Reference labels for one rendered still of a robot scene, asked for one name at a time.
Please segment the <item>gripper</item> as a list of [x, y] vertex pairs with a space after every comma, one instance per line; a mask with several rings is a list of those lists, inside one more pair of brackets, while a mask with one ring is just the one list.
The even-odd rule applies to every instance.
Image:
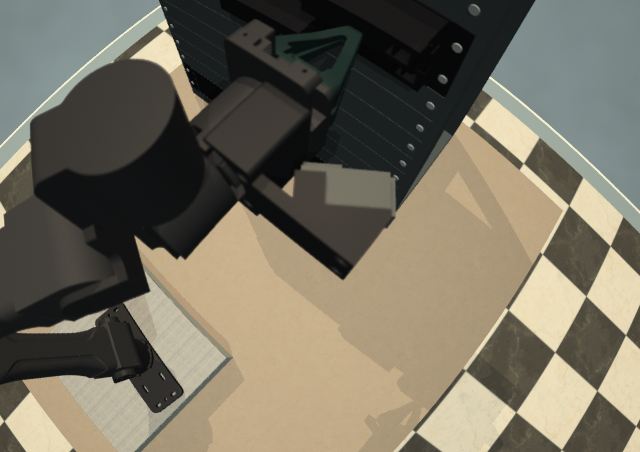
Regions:
[[[214, 151], [203, 138], [266, 81], [311, 112], [309, 162], [326, 144], [362, 38], [349, 25], [276, 39], [275, 30], [257, 19], [240, 27], [224, 40], [230, 85], [190, 121], [203, 155]], [[340, 45], [332, 69], [321, 72], [307, 63]]]

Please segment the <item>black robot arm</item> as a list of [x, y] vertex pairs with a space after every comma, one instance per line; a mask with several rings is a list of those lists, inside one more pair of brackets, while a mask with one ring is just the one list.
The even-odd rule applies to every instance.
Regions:
[[[222, 160], [241, 204], [344, 280], [395, 219], [395, 178], [307, 162], [311, 116], [264, 81], [203, 138], [206, 158], [167, 70], [124, 59], [34, 117], [34, 195], [0, 228], [0, 385], [129, 379], [153, 413], [183, 395], [123, 302], [150, 292], [135, 236], [186, 260], [237, 203]], [[16, 333], [106, 309], [86, 331]]]

